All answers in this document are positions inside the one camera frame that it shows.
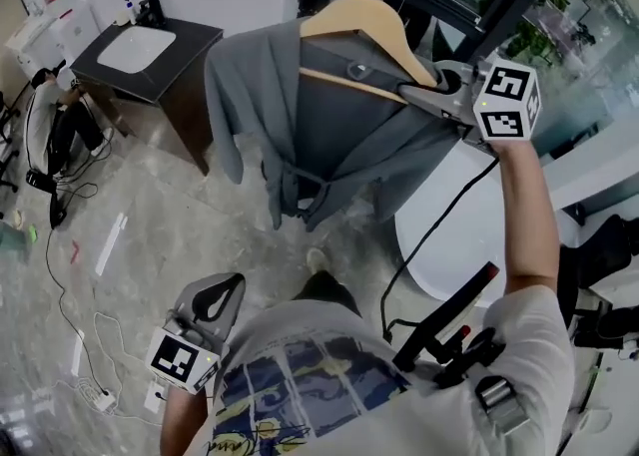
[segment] marble floor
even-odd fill
[[[203,177],[194,165],[133,137],[117,137],[111,155],[82,178],[98,192],[75,197],[67,220],[51,234],[48,258],[66,288],[64,311],[85,334],[98,380],[118,396],[109,415],[86,400],[95,384],[84,353],[73,373],[78,337],[61,315],[62,290],[45,261],[48,196],[24,183],[24,153],[12,168],[21,188],[15,196],[0,189],[0,207],[7,222],[18,210],[38,239],[25,255],[0,253],[0,424],[25,454],[159,454],[163,410],[156,414],[144,406],[153,375],[141,359],[182,287],[203,276],[239,271],[247,278],[237,328],[302,288],[310,276],[305,255],[316,245],[331,256],[335,275],[370,329],[380,333],[379,300],[397,260],[392,225],[374,222],[362,195],[312,233],[293,219],[273,230],[259,149],[250,138],[239,144],[246,171],[236,186],[225,177],[215,145],[208,155],[211,171]],[[118,214],[128,222],[100,276],[96,263]],[[419,319],[437,305],[406,278],[387,309],[389,316]],[[397,332],[393,345],[400,346],[408,331]]]

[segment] hanger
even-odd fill
[[[436,87],[432,75],[426,71],[408,47],[403,23],[399,15],[381,0],[335,0],[300,26],[300,37],[312,37],[336,32],[363,31],[380,46],[419,85]],[[394,99],[399,96],[383,89],[373,88],[360,82],[313,72],[301,68],[301,73],[314,78],[349,85],[363,91]]]

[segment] soap bottle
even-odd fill
[[[126,1],[127,1],[127,15],[129,15],[129,21],[131,22],[131,25],[135,25],[136,9],[135,7],[133,7],[133,2],[131,0],[126,0]]]

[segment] sink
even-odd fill
[[[176,39],[173,32],[131,27],[104,49],[98,64],[124,73],[139,73],[148,68]]]

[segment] gray t-shirt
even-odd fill
[[[55,82],[45,82],[38,86],[33,95],[31,114],[27,107],[24,122],[24,145],[28,150],[31,167],[43,174],[49,173],[47,144],[56,116],[58,100],[64,91]]]
[[[213,413],[187,455],[554,455],[574,387],[555,294],[541,285],[510,294],[484,324],[506,343],[488,370],[510,381],[531,418],[501,445],[468,381],[440,390],[423,367],[400,373],[394,350],[361,318],[297,300],[234,339]]]

